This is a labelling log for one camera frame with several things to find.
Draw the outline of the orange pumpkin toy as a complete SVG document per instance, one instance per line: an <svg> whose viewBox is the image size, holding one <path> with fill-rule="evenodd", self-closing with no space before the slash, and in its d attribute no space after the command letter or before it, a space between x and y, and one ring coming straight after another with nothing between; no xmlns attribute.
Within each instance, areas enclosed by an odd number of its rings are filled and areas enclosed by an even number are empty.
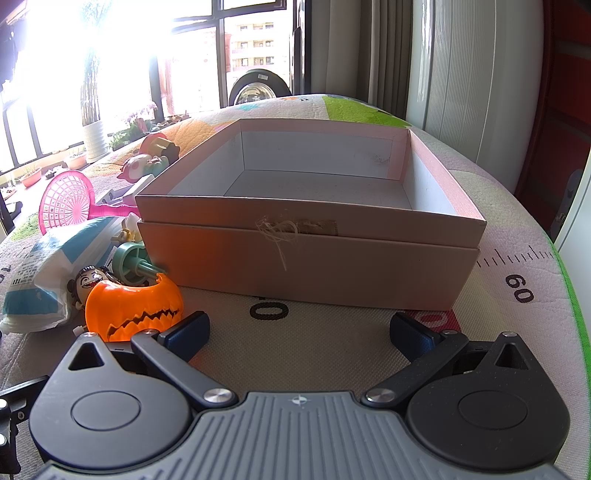
<svg viewBox="0 0 591 480"><path fill-rule="evenodd" d="M85 303L89 332L104 342L127 342L143 330L163 332L184 317L179 288L165 274L157 273L153 285L125 286L102 280Z"/></svg>

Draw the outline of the green hand crank toy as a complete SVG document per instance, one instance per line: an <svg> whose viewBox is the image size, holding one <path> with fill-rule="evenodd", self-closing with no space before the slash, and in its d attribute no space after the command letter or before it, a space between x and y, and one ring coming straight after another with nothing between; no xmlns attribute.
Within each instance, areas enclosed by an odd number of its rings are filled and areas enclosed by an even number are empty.
<svg viewBox="0 0 591 480"><path fill-rule="evenodd" d="M155 266L143 242L125 242L114 252L111 270L113 274L128 286L142 286L155 281L164 270Z"/></svg>

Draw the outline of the wind-up boy figure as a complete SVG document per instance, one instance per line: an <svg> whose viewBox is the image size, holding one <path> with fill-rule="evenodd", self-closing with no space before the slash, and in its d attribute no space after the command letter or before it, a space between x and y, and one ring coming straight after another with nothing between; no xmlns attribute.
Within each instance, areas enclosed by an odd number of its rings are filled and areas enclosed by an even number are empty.
<svg viewBox="0 0 591 480"><path fill-rule="evenodd" d="M103 280L111 280L112 275L106 267L89 265L83 267L73 279L67 282L66 288L72 298L72 305L83 310L92 289Z"/></svg>

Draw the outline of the blue white tissue pack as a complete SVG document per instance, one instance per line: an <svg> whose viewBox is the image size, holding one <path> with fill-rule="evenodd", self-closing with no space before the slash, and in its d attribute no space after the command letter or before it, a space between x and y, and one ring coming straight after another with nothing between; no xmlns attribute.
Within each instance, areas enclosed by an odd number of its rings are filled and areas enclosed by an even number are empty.
<svg viewBox="0 0 591 480"><path fill-rule="evenodd" d="M50 229L32 246L12 275L1 311L3 333L58 327L74 315L69 281L86 266L104 266L121 231L121 219L101 217Z"/></svg>

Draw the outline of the pink plastic basket scoop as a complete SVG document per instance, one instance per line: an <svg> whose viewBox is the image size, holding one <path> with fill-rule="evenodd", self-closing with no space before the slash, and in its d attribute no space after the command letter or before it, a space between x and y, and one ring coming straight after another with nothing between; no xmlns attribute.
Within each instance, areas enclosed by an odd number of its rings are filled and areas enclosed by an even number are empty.
<svg viewBox="0 0 591 480"><path fill-rule="evenodd" d="M65 171L56 175L46 187L38 210L42 235L49 230L83 223L100 217L139 215L136 206L96 204L90 180L81 172Z"/></svg>

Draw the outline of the pink bird toy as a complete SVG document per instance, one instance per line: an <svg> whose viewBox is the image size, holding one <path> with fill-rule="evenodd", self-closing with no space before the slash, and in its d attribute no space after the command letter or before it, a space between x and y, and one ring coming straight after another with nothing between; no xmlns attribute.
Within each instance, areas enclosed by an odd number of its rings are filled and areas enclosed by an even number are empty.
<svg viewBox="0 0 591 480"><path fill-rule="evenodd" d="M157 177L170 165L166 156L139 154L127 159L121 167L118 179L128 183L136 183L146 175Z"/></svg>

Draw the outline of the white star toy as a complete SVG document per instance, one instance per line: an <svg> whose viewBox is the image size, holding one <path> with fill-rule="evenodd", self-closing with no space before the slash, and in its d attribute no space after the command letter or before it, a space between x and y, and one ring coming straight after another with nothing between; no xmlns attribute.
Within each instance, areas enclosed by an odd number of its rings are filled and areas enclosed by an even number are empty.
<svg viewBox="0 0 591 480"><path fill-rule="evenodd" d="M121 234L120 241L126 242L139 242L142 240L138 222L140 218L134 213L129 213L126 217L121 220Z"/></svg>

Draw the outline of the white battery charger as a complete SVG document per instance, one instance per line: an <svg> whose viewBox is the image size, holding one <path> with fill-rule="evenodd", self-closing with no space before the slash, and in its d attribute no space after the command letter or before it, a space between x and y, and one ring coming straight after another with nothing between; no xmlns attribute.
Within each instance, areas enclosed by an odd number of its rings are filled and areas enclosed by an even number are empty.
<svg viewBox="0 0 591 480"><path fill-rule="evenodd" d="M109 189L101 194L99 194L96 199L96 204L104 204L104 205L127 205L127 206L135 206L135 196L147 185L149 185L154 180L154 176L152 174L145 175L141 177L137 182L125 186L119 189Z"/></svg>

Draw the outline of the colourful play mat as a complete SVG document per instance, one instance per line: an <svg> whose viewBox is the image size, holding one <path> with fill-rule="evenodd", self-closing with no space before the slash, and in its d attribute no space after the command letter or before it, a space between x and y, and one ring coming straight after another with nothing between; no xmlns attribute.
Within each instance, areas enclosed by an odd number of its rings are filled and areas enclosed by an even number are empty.
<svg viewBox="0 0 591 480"><path fill-rule="evenodd" d="M383 126L409 126L405 120L386 113L377 107L346 97L331 95L304 95L287 99L266 100L227 107L215 112L192 116L188 120L164 129L165 135L181 147L182 154L204 142L232 121L245 118L302 118L317 120L346 121ZM480 256L456 300L452 310L446 312L411 311L414 316L434 330L462 330L473 340L494 340L502 330L518 333L550 376L563 397L571 417L567 441L557 459L557 466L571 479L590 479L590 341L584 316L579 305L571 278L554 243L537 221L519 201L496 179L448 145L430 134L413 127L414 133L440 159L471 197L487 226L480 242ZM1 310L7 287L13 274L23 262L40 237L37 225L37 207L33 214L26 214L21 226L16 227L8 239L1 243ZM214 293L200 290L186 290L187 299L197 301L197 307L211 315L212 321L230 320L246 322L249 301L252 298ZM331 347L335 354L345 354L344 359L318 360L329 367L329 376L335 380L335 389L353 390L345 380L353 380L353 373L360 374L361 380L370 380L370 373L362 373L361 366L384 367L377 373L384 373L391 367L402 366L404 358L398 352L390 352L386 361L385 353L367 352L362 346L362 333L353 333L354 327L385 326L392 315L386 310L337 307L320 304L287 302L290 314L295 315L295 329L298 334L311 333L304 328L304 320L335 320L337 330L342 333L342 346ZM194 358L197 366L221 367L221 373L228 373L229 380L246 380L246 373L238 373L238 367L222 366L222 360L213 360L214 353L222 348L234 348L238 342L238 366L249 360L248 373L263 374L260 362L269 357L273 373L279 380L287 380L294 371L300 370L291 360L301 358L304 353L318 353L312 347L312 340L299 341L304 346L294 347L295 353L287 353L288 346L280 346L280 326L287 327L287 320L256 321L249 324L270 327L271 340L276 347L263 357L254 353L246 354L245 347L238 340L222 340L221 333L212 332L211 344ZM37 333L9 333L1 339L1 390L25 380L49 374L72 343L70 324ZM379 339L369 340L376 343Z"/></svg>

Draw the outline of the pink cardboard box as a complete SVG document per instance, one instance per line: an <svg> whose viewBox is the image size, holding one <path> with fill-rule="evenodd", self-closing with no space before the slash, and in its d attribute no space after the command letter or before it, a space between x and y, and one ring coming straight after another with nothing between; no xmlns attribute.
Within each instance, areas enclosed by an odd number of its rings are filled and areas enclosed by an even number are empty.
<svg viewBox="0 0 591 480"><path fill-rule="evenodd" d="M486 228L413 131L339 121L232 122L137 205L178 285L354 307L450 309Z"/></svg>

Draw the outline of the white plant pot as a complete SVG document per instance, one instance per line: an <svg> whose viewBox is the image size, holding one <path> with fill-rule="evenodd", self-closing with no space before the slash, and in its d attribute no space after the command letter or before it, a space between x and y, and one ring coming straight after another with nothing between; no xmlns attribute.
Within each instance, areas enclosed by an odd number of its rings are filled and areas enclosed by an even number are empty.
<svg viewBox="0 0 591 480"><path fill-rule="evenodd" d="M110 153L110 147L101 120L85 125L83 127L83 136L87 163L94 163Z"/></svg>

